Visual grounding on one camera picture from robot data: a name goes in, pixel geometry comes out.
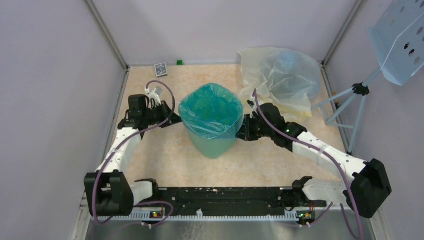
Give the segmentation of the green plastic trash bin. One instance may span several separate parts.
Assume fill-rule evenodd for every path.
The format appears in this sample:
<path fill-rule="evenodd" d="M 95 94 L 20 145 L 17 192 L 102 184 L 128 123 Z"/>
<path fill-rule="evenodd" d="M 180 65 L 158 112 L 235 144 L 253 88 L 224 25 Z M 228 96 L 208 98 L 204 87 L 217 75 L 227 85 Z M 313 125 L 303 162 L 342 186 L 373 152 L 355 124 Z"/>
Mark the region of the green plastic trash bin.
<path fill-rule="evenodd" d="M 217 159 L 236 143 L 235 137 L 207 139 L 190 130 L 187 132 L 196 149 L 209 159 Z"/>

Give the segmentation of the blue plastic trash bag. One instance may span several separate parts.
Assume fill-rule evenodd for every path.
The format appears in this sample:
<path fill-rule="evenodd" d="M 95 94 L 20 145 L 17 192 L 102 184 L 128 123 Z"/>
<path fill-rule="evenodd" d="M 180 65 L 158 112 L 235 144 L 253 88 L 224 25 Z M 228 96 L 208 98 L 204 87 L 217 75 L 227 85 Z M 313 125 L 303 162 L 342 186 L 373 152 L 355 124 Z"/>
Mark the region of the blue plastic trash bag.
<path fill-rule="evenodd" d="M 226 87 L 207 83 L 181 100 L 178 113 L 185 126 L 207 139 L 234 139 L 243 123 L 241 100 Z"/>

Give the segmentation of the clear yellow-edged plastic bag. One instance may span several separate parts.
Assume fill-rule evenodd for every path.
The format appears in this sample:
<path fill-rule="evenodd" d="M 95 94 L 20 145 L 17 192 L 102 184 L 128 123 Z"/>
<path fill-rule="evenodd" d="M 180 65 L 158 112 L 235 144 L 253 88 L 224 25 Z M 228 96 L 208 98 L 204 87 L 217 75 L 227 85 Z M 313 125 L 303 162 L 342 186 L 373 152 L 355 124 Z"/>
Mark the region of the clear yellow-edged plastic bag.
<path fill-rule="evenodd" d="M 318 61 L 300 51 L 277 47 L 240 50 L 242 101 L 257 92 L 263 103 L 274 104 L 288 121 L 303 122 L 313 116 L 312 100 L 321 91 Z"/>

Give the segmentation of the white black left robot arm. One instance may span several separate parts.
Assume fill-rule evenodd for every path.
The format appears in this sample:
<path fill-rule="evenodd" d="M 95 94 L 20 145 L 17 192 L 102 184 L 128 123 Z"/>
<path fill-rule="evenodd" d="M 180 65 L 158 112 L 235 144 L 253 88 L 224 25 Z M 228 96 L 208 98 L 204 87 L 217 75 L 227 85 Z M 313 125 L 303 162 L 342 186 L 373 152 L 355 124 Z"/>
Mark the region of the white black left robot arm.
<path fill-rule="evenodd" d="M 160 202 L 158 184 L 154 179 L 130 184 L 126 171 L 145 133 L 180 123 L 172 106 L 144 94 L 131 95 L 124 118 L 118 123 L 115 140 L 105 160 L 94 172 L 84 177 L 84 187 L 92 217 L 129 216 L 135 205 L 144 202 L 154 207 Z"/>

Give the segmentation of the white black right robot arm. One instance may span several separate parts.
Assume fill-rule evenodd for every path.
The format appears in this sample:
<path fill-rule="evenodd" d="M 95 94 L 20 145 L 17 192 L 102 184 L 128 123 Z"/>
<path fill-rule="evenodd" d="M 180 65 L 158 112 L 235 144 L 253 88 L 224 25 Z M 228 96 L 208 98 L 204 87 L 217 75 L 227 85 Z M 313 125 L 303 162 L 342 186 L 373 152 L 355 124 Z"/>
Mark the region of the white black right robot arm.
<path fill-rule="evenodd" d="M 378 159 L 366 161 L 330 146 L 304 126 L 286 122 L 271 103 L 247 103 L 252 111 L 245 114 L 237 138 L 246 142 L 269 138 L 276 146 L 312 160 L 341 179 L 337 182 L 305 176 L 294 181 L 297 189 L 293 200 L 297 205 L 307 206 L 311 201 L 346 204 L 359 216 L 371 219 L 392 193 L 385 165 Z"/>

